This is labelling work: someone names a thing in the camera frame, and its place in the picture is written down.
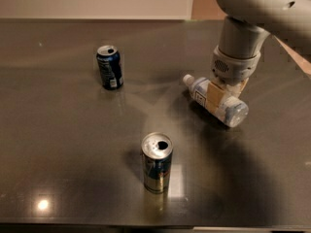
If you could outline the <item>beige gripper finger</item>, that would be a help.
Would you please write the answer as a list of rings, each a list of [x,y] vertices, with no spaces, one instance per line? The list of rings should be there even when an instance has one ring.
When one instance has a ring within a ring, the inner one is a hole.
[[[247,83],[248,83],[249,79],[246,79],[236,85],[234,85],[231,88],[231,94],[235,97],[239,97],[241,95],[241,93],[243,92],[244,88],[246,87]]]
[[[206,91],[206,104],[205,108],[211,114],[221,106],[222,100],[225,97],[225,90],[217,86],[213,82],[209,82]]]

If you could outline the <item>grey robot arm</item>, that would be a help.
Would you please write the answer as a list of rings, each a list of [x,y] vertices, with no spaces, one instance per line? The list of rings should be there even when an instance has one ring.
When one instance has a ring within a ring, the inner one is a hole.
[[[237,98],[254,73],[260,48],[270,34],[303,58],[311,59],[311,0],[217,0],[226,13],[211,69],[215,79],[208,85],[206,108],[225,109]]]

